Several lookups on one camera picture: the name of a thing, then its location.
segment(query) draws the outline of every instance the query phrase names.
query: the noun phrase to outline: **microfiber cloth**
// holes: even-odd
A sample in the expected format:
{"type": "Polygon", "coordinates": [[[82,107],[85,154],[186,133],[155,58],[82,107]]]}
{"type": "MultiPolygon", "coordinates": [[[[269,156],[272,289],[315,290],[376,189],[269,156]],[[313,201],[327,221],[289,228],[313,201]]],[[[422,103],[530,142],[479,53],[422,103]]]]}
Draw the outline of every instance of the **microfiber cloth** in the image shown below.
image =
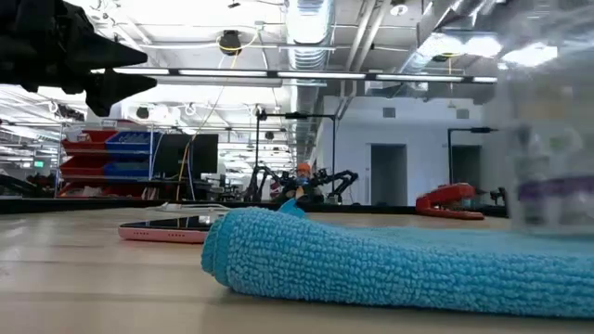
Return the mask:
{"type": "Polygon", "coordinates": [[[236,209],[204,244],[203,269],[256,296],[594,318],[594,239],[514,232],[343,227],[236,209]]]}

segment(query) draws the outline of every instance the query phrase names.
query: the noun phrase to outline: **blue bin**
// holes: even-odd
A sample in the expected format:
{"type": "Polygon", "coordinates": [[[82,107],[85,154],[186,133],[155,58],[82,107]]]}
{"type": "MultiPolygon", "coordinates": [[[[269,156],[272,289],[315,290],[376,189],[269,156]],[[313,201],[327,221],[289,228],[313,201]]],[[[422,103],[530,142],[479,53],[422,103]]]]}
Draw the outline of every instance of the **blue bin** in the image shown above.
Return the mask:
{"type": "MultiPolygon", "coordinates": [[[[122,131],[112,136],[105,146],[108,153],[114,158],[137,158],[150,154],[150,132],[122,131]]],[[[161,133],[152,133],[153,154],[161,133]]]]}
{"type": "Polygon", "coordinates": [[[148,161],[118,161],[110,162],[103,168],[106,178],[149,178],[148,161]]]}

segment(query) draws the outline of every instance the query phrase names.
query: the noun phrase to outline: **black monitor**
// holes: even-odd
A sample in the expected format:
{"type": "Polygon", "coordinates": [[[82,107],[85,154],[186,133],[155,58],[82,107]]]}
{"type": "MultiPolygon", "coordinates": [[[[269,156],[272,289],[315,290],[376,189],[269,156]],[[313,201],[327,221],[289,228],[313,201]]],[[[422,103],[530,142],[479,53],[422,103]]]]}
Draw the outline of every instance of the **black monitor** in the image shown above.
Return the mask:
{"type": "MultiPolygon", "coordinates": [[[[163,135],[157,146],[155,173],[178,174],[184,159],[186,145],[191,139],[192,135],[163,135]]],[[[196,135],[190,153],[192,154],[192,176],[200,177],[201,173],[217,172],[218,143],[219,135],[196,135]]]]}

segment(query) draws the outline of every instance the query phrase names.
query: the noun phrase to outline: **workbench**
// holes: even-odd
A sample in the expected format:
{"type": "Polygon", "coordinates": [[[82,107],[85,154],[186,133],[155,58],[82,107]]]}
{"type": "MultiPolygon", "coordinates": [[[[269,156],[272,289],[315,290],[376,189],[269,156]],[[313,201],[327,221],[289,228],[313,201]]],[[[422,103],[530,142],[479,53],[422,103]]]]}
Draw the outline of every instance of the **workbench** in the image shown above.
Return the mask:
{"type": "MultiPolygon", "coordinates": [[[[0,216],[0,332],[594,333],[594,322],[276,301],[239,295],[200,268],[200,245],[121,240],[145,209],[0,216]]],[[[509,221],[318,213],[345,225],[509,228],[509,221]]]]}

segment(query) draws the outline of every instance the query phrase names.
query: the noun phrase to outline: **plastic bottle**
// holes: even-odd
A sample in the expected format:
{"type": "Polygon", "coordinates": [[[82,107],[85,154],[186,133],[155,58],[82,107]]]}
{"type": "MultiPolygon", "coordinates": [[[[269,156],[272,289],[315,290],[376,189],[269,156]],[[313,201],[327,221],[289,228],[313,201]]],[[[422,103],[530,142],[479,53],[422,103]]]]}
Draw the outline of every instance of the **plastic bottle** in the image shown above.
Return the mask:
{"type": "Polygon", "coordinates": [[[498,78],[511,219],[534,233],[594,233],[594,6],[568,3],[507,39],[498,78]]]}

